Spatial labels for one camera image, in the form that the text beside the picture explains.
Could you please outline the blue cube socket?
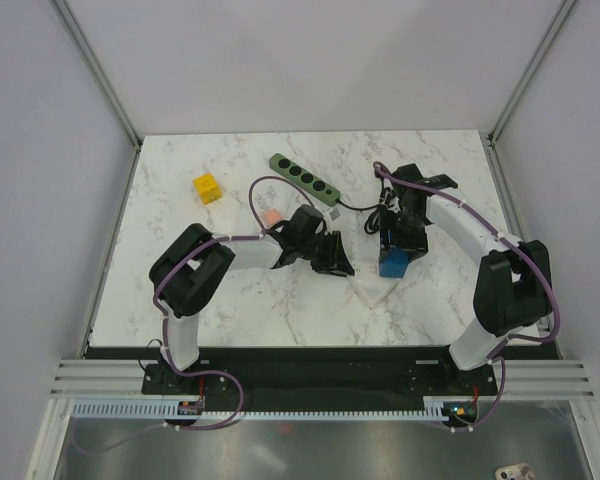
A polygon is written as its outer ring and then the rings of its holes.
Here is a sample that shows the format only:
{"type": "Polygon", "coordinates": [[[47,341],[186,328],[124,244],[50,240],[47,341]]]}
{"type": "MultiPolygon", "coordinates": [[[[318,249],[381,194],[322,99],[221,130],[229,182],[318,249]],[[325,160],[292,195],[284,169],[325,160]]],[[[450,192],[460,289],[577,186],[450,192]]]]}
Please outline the blue cube socket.
{"type": "Polygon", "coordinates": [[[409,254],[402,249],[381,251],[378,260],[378,274],[381,278],[401,279],[409,266],[409,254]]]}

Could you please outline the white triangular power strip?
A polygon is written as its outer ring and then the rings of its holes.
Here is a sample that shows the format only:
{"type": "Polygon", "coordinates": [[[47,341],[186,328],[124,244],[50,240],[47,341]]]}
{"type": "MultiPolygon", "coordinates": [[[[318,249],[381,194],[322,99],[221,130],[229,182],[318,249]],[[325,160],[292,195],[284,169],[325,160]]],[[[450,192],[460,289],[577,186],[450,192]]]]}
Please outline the white triangular power strip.
{"type": "Polygon", "coordinates": [[[379,275],[378,239],[366,234],[352,237],[347,255],[355,272],[348,278],[349,284],[367,308],[377,307],[399,283],[399,279],[379,275]]]}

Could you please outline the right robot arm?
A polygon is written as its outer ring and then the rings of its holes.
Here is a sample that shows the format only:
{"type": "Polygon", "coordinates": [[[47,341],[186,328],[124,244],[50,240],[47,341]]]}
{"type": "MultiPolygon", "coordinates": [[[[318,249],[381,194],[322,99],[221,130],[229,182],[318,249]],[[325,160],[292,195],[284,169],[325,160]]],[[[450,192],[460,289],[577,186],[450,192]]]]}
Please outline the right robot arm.
{"type": "Polygon", "coordinates": [[[449,345],[451,360],[437,371],[445,391],[461,393],[473,383],[473,369],[494,360],[509,340],[524,339],[523,329],[559,314],[548,249],[497,229],[446,174],[425,177],[414,164],[389,171],[376,162],[373,168],[392,190],[378,213],[381,277],[399,279],[427,254],[430,225],[451,237],[478,268],[474,319],[449,345]]]}

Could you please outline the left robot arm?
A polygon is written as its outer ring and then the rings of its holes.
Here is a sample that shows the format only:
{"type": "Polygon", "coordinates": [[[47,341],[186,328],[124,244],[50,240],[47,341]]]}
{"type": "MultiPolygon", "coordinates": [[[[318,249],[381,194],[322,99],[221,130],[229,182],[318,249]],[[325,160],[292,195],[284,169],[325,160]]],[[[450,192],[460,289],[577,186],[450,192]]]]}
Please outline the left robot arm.
{"type": "Polygon", "coordinates": [[[149,271],[152,301],[163,316],[165,382],[178,393],[198,385],[199,314],[228,272],[279,269],[298,259],[317,274],[355,275],[341,233],[329,229],[323,214],[308,204],[259,235],[216,236],[199,223],[189,225],[149,271]]]}

